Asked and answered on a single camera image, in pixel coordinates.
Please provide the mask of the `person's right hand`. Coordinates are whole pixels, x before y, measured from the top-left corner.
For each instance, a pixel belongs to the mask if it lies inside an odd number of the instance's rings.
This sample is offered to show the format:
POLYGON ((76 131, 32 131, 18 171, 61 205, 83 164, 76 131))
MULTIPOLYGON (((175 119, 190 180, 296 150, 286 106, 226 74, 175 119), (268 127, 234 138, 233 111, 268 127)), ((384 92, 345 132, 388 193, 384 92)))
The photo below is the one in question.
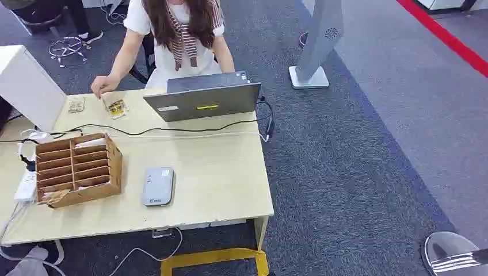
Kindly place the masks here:
POLYGON ((96 76, 90 88, 93 94, 100 99, 101 95, 114 91, 120 83, 120 78, 116 76, 96 76))

